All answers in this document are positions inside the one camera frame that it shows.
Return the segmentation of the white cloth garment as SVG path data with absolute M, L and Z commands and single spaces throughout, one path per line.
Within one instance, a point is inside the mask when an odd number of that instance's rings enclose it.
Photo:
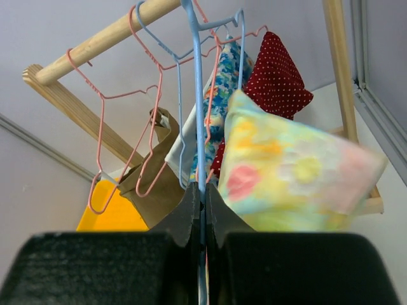
M 183 124 L 182 132 L 175 139 L 165 157 L 168 167 L 176 175 L 180 186 L 185 189 L 190 181 L 195 181 L 197 169 L 197 114 L 194 105 Z

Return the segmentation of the pink hanger with brown skirt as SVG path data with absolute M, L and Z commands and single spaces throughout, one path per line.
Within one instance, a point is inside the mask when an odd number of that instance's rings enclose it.
M 89 196 L 88 196 L 88 203 L 87 203 L 87 207 L 95 215 L 101 215 L 106 211 L 106 209 L 107 209 L 107 207 L 108 207 L 108 205 L 109 205 L 109 203 L 110 203 L 110 201 L 111 201 L 111 199 L 113 197 L 113 194 L 114 194 L 115 190 L 118 188 L 118 182 L 103 170 L 101 160 L 100 160 L 101 147 L 102 147 L 102 136 L 103 136 L 103 131 L 104 131 L 104 115 L 105 115 L 106 99 L 111 100 L 111 99 L 116 99 L 116 98 L 122 98 L 122 97 L 130 96 L 130 95 L 134 95 L 136 93 L 147 94 L 148 91 L 150 91 L 152 88 L 157 89 L 157 93 L 158 93 L 159 98 L 161 97 L 162 94 L 161 94 L 160 89 L 158 88 L 157 85 L 151 85 L 151 86 L 147 87 L 145 90 L 136 90 L 136 91 L 131 91 L 131 92 L 128 92 L 128 93 L 123 93 L 123 94 L 120 94 L 120 95 L 114 95 L 112 97 L 106 97 L 85 76 L 85 74 L 79 70 L 78 66 L 74 63 L 74 60 L 71 57 L 71 51 L 73 51 L 72 48 L 69 48 L 66 51 L 66 57 L 67 57 L 70 65 L 85 80 L 85 83 L 98 95 L 98 97 L 100 98 L 100 101 L 101 101 L 101 108 L 100 108 L 101 109 L 101 114 L 100 114 L 100 121 L 99 121 L 99 129 L 98 129 L 98 137 L 97 137 L 97 152 L 96 152 L 96 163 L 97 163 L 97 167 L 98 167 L 99 171 L 97 172 L 97 174 L 92 179 L 92 184 L 91 184 L 91 187 L 90 187 L 90 192 L 89 192 Z M 102 209 L 101 210 L 96 210 L 96 209 L 94 209 L 94 207 L 92 205 L 92 197 L 93 197 L 93 192 L 94 192 L 95 186 L 97 185 L 97 182 L 99 181 L 100 178 L 104 178 L 105 180 L 108 180 L 112 184 L 114 184 L 114 189 L 112 190 L 112 193 L 110 194 L 110 197 L 107 199 L 107 201 L 105 202 Z

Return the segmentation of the blue hanger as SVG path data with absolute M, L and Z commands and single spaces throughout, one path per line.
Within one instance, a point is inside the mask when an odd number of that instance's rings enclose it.
M 238 88 L 242 87 L 242 70 L 244 66 L 244 46 L 245 46 L 245 17 L 244 11 L 238 10 L 235 15 L 216 22 L 200 24 L 195 14 L 195 6 L 191 1 L 181 1 L 181 6 L 185 10 L 190 30 L 193 37 L 193 54 L 195 63 L 195 105 L 197 115 L 197 151 L 198 151 L 198 190 L 199 190 L 199 208 L 200 208 L 200 242 L 198 256 L 198 291 L 199 303 L 207 304 L 209 300 L 208 284 L 206 276 L 206 172 L 204 169 L 205 163 L 205 144 L 204 144 L 204 112 L 203 112 L 203 85 L 202 85 L 202 56 L 201 56 L 201 41 L 199 33 L 210 30 L 228 23 L 233 23 L 235 27 L 241 26 L 241 52 L 240 65 L 238 76 Z
M 177 101 L 178 101 L 177 110 L 178 110 L 179 125 L 176 128 L 176 137 L 175 137 L 175 139 L 176 139 L 177 136 L 179 135 L 179 133 L 182 132 L 182 127 L 183 127 L 183 96 L 182 96 L 181 65 L 185 64 L 186 62 L 189 62 L 191 60 L 194 60 L 196 57 L 201 58 L 201 57 L 203 57 L 203 54 L 201 54 L 201 53 L 196 54 L 194 49 L 187 51 L 183 55 L 178 55 L 178 54 L 174 53 L 159 37 L 157 37 L 153 32 L 150 31 L 149 28 L 146 27 L 146 23 L 144 23 L 144 19 L 142 17 L 140 17 L 140 8 L 143 4 L 144 4 L 144 2 L 140 1 L 139 3 L 136 4 L 136 7 L 135 7 L 135 13 L 137 15 L 139 24 L 157 42 L 157 44 L 172 57 L 172 59 L 174 61 L 174 65 L 168 66 L 168 67 L 164 67 L 163 65 L 160 64 L 158 66 L 159 70 L 166 71 L 166 70 L 170 70 L 173 68 L 177 69 Z

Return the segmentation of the brown skirt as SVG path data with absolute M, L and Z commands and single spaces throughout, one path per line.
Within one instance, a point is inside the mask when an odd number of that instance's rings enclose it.
M 179 133 L 179 125 L 168 110 L 157 109 L 153 133 L 158 139 L 153 155 L 146 155 L 132 167 L 118 186 L 120 196 L 133 204 L 149 229 L 171 213 L 184 196 L 179 179 L 165 164 Z

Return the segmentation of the red polka dot garment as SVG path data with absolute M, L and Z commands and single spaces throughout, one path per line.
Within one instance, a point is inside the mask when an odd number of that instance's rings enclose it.
M 262 110 L 285 119 L 311 103 L 314 95 L 278 35 L 268 31 L 243 92 Z

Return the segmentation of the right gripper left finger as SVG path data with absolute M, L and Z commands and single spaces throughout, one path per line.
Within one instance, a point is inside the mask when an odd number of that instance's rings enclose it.
M 200 193 L 145 232 L 43 233 L 15 257 L 2 304 L 197 304 Z

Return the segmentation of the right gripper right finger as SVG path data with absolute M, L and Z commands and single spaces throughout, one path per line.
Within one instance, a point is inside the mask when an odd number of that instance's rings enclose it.
M 261 233 L 205 192 L 211 304 L 399 304 L 376 248 L 349 233 Z

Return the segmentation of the pastel floral garment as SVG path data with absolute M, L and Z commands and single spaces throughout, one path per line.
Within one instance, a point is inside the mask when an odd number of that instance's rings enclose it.
M 362 212 L 387 158 L 269 114 L 244 92 L 229 99 L 218 191 L 258 231 L 342 231 Z

